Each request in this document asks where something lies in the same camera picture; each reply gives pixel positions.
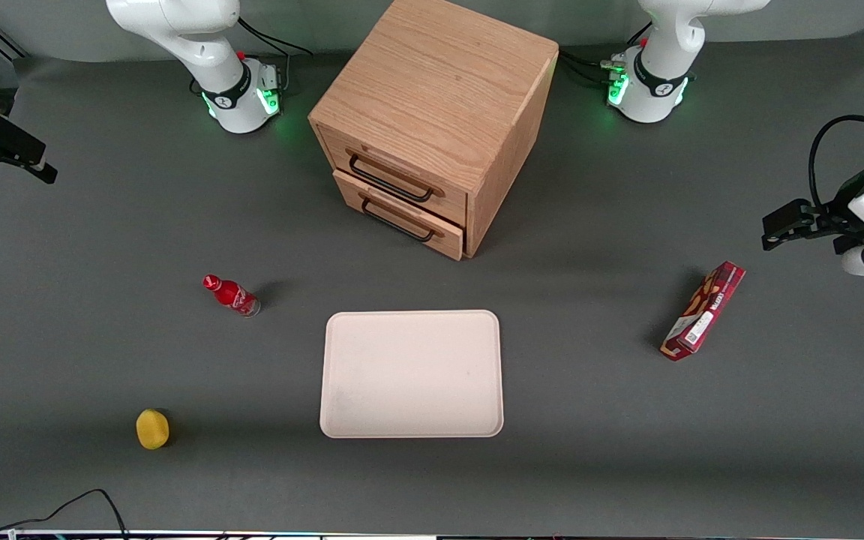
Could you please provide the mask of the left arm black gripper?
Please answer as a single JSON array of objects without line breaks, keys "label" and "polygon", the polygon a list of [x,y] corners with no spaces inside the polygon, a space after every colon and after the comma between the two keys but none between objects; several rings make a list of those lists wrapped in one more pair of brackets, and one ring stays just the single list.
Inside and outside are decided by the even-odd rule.
[{"label": "left arm black gripper", "polygon": [[816,228],[821,233],[839,233],[833,240],[836,255],[864,248],[864,220],[849,209],[850,202],[863,192],[864,169],[844,181],[829,202],[820,204]]}]

